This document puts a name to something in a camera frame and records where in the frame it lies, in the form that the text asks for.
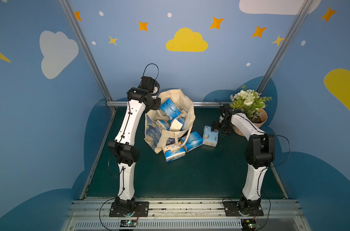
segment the table surface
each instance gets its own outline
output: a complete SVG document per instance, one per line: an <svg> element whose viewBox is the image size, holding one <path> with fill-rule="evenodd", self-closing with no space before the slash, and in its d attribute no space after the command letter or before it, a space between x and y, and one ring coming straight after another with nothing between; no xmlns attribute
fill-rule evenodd
<svg viewBox="0 0 350 231"><path fill-rule="evenodd" d="M121 127L126 108L118 108L105 146L95 169L88 197L115 197L119 178L108 172L108 141L113 141ZM219 118L218 108L195 108L196 120L193 131L203 134L205 125ZM231 136L219 134L216 147L202 145L185 157L166 163L163 152L156 154L144 141L144 113L136 132L135 146L141 155L136 163L134 188L136 197L144 198L239 198L247 176L244 151L245 137L233 132ZM111 172L118 175L115 157L110 162ZM262 191L270 199L283 199L283 193L271 171L268 169Z"/></svg>

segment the white cloud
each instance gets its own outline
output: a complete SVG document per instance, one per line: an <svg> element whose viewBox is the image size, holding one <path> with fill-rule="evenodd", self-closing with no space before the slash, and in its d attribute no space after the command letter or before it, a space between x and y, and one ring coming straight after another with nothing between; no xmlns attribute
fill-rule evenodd
<svg viewBox="0 0 350 231"><path fill-rule="evenodd" d="M313 12L321 0L314 0L308 13ZM240 0L239 9L247 14L296 15L304 0Z"/></svg>
<svg viewBox="0 0 350 231"><path fill-rule="evenodd" d="M40 34L39 44L44 56L42 71L48 79L57 77L79 53L75 40L68 39L60 31L56 34L51 31L43 31Z"/></svg>

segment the black mounting plate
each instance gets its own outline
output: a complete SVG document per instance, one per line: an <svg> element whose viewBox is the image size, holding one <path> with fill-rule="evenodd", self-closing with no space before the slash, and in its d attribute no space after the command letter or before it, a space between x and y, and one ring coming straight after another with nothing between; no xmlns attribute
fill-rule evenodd
<svg viewBox="0 0 350 231"><path fill-rule="evenodd" d="M240 213L239 213L239 209L238 209L238 202L237 201L223 201L223 205L224 205L224 211L225 211L225 215L227 217L243 217ZM259 209L254 210L257 215L259 217L264 216L264 212ZM254 217L254 212L252 211L252 213L246 217Z"/></svg>
<svg viewBox="0 0 350 231"><path fill-rule="evenodd" d="M122 210L119 209L113 209L115 205L115 202L112 203L111 209L110 209L110 217L125 217L122 213ZM140 211L140 217L147 217L148 216L148 201L136 201L135 202L135 210L134 213L131 215L131 217L137 217L138 216L138 210Z"/></svg>

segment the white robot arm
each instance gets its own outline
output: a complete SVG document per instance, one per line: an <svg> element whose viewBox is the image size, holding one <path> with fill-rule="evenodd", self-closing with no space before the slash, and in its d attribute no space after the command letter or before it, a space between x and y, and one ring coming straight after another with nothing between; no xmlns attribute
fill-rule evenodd
<svg viewBox="0 0 350 231"><path fill-rule="evenodd" d="M260 205L261 186L268 167L275 159L274 135L266 134L257 128L244 113L238 109L232 109L229 104L221 105L220 112L220 120L213 123L212 129L218 129L230 135L234 125L248 140L245 152L248 171L238 202L239 213L242 216L248 216L256 211L259 215L263 215Z"/></svg>
<svg viewBox="0 0 350 231"><path fill-rule="evenodd" d="M139 159L140 150L134 147L136 129L145 109L158 110L161 99L157 98L159 84L155 79L142 76L140 85L128 92L128 105L120 131L114 141L108 142L108 148L116 157L120 170L120 187L112 204L110 217L134 214L136 209L134 190L134 168Z"/></svg>

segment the vent grille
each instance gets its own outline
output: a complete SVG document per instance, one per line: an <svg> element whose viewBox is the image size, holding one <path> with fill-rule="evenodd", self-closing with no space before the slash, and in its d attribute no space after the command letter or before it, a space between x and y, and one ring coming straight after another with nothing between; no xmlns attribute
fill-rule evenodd
<svg viewBox="0 0 350 231"><path fill-rule="evenodd" d="M118 229L120 221L106 222L107 228ZM166 219L166 220L139 220L135 229L231 229L242 228L240 219ZM106 230L97 220L79 220L75 230Z"/></svg>

